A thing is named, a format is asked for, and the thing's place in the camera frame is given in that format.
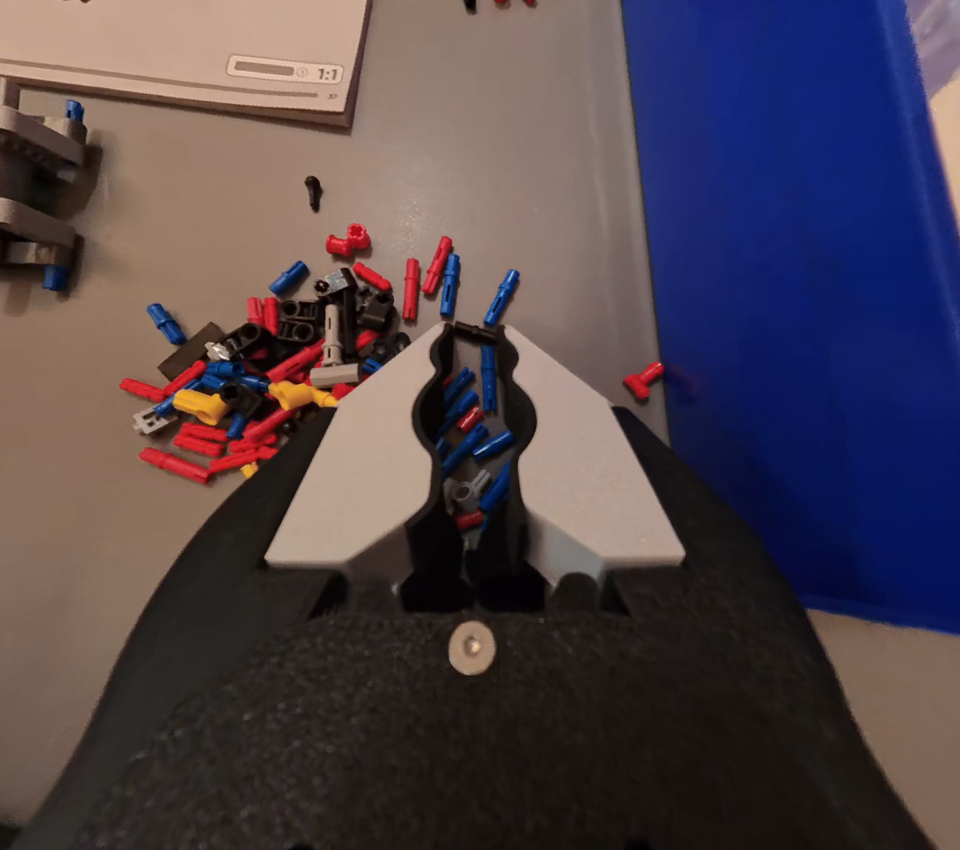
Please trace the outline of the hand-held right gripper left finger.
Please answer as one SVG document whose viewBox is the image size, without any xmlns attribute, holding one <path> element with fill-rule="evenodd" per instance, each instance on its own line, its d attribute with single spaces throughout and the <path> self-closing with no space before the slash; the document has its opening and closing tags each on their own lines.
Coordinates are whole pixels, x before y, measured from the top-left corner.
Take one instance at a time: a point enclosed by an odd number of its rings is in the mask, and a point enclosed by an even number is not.
<svg viewBox="0 0 960 850">
<path fill-rule="evenodd" d="M 439 322 L 339 402 L 265 554 L 275 571 L 396 587 L 406 608 L 469 608 L 436 447 L 453 330 Z"/>
</svg>

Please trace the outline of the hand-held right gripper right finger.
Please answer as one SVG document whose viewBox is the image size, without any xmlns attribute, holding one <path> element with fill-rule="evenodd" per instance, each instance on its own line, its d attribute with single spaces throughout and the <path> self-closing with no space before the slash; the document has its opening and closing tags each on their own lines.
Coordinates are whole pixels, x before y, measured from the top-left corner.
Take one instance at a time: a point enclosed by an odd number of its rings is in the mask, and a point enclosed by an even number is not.
<svg viewBox="0 0 960 850">
<path fill-rule="evenodd" d="M 510 459 L 486 488 L 476 598 L 539 608 L 580 575 L 677 568 L 686 550 L 621 426 L 617 408 L 507 326 L 497 369 Z"/>
</svg>

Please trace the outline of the pile of small lego pins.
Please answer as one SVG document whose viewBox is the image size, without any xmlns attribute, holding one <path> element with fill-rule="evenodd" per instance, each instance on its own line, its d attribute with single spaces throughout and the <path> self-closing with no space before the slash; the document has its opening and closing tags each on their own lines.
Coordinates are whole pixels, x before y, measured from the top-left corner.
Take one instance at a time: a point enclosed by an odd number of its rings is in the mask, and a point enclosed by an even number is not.
<svg viewBox="0 0 960 850">
<path fill-rule="evenodd" d="M 520 280 L 508 273 L 481 325 L 495 325 Z M 186 415 L 173 450 L 145 446 L 138 458 L 155 469 L 208 485 L 219 475 L 242 472 L 254 477 L 268 467 L 271 478 L 289 488 L 269 492 L 279 506 L 277 528 L 289 507 L 339 402 L 412 341 L 395 330 L 392 286 L 363 263 L 339 268 L 315 284 L 315 298 L 251 298 L 247 321 L 222 333 L 210 325 L 187 340 L 159 304 L 150 316 L 178 344 L 164 388 L 126 378 L 121 388 L 152 402 L 134 417 L 143 436 Z M 496 407 L 496 348 L 484 346 L 483 406 Z M 445 419 L 436 447 L 449 508 L 449 482 L 476 447 L 485 448 L 488 432 L 479 413 L 474 373 L 464 367 L 442 382 Z M 176 449 L 205 458 L 178 456 Z"/>
</svg>

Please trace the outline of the blue plastic bin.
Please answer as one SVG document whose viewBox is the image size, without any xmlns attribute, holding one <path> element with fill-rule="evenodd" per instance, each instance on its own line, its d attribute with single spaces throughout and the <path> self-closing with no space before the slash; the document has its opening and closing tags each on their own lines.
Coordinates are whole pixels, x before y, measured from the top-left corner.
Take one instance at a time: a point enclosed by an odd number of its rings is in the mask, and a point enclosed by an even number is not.
<svg viewBox="0 0 960 850">
<path fill-rule="evenodd" d="M 958 232 L 906 0 L 621 0 L 675 452 L 809 607 L 958 633 Z"/>
</svg>

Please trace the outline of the lego chassis assembly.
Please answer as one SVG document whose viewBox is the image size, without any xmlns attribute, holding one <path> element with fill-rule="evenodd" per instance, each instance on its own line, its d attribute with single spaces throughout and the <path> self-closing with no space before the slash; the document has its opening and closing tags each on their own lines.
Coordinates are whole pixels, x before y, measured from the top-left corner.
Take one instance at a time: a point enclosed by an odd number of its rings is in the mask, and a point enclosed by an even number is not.
<svg viewBox="0 0 960 850">
<path fill-rule="evenodd" d="M 61 116 L 29 114 L 21 87 L 1 77 L 1 263 L 42 273 L 42 286 L 67 296 L 84 239 L 77 219 L 93 195 L 101 152 L 90 144 L 85 109 L 66 100 Z"/>
</svg>

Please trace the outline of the red lego bush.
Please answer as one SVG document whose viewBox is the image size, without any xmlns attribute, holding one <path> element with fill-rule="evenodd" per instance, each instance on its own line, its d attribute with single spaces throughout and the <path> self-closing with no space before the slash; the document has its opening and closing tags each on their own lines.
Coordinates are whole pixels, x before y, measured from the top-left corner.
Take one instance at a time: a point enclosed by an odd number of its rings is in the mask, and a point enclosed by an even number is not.
<svg viewBox="0 0 960 850">
<path fill-rule="evenodd" d="M 325 241 L 325 250 L 336 258 L 353 258 L 356 254 L 372 248 L 373 240 L 366 227 L 359 222 L 350 223 L 344 236 L 329 234 Z"/>
</svg>

